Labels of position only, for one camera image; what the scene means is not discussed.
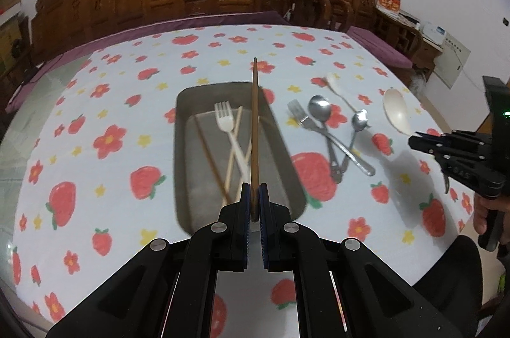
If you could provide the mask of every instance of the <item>human hand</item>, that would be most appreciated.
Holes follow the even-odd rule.
[[[499,239],[499,243],[505,245],[510,241],[510,197],[500,195],[495,200],[487,200],[475,193],[473,227],[478,234],[484,234],[487,230],[487,214],[489,210],[498,210],[505,213],[503,233]]]

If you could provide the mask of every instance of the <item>purple cushion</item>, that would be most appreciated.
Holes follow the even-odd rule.
[[[352,26],[349,28],[347,34],[371,52],[371,54],[376,56],[382,64],[391,67],[400,67],[402,69],[410,69],[412,67],[412,61],[410,61],[402,53],[397,52],[393,47],[377,37],[370,30]]]

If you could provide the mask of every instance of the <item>person's leg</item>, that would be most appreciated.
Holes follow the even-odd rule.
[[[425,299],[454,324],[465,338],[478,326],[483,279],[478,248],[460,235],[438,262],[414,285]]]

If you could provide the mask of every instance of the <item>gray tray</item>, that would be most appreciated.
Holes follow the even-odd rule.
[[[184,89],[177,96],[174,141],[174,187],[177,219],[193,234],[218,220],[222,195],[203,152],[193,115],[197,115],[211,155],[223,181],[230,155],[230,141],[216,125],[214,104],[229,101],[237,117],[242,106],[238,141],[246,152],[251,132],[251,82],[218,83]],[[306,197],[292,165],[280,130],[259,88],[259,180],[267,183],[274,203],[289,207],[292,219],[306,206]],[[240,172],[234,161],[230,197],[238,201]]]

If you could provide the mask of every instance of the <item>metal fork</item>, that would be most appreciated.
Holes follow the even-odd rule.
[[[232,114],[232,109],[230,108],[230,102],[221,102],[214,104],[214,114],[216,115],[216,123],[218,124],[218,128],[229,136],[230,144],[232,145],[232,149],[234,150],[234,155],[236,156],[236,162],[241,171],[241,177],[244,182],[250,182],[250,171],[248,169],[248,164],[244,160],[244,154],[237,142],[237,139],[234,137],[232,131],[234,130],[234,115]]]
[[[332,143],[334,143],[338,148],[342,150],[342,152],[352,161],[354,164],[363,171],[369,177],[375,175],[375,168],[371,166],[368,162],[358,157],[356,154],[351,152],[345,145],[342,144],[340,139],[331,135],[328,131],[320,128],[304,111],[303,107],[299,104],[297,100],[293,100],[287,104],[292,116],[294,119],[301,124],[304,129],[309,131],[318,132],[321,135],[324,135],[326,138],[329,138]]]

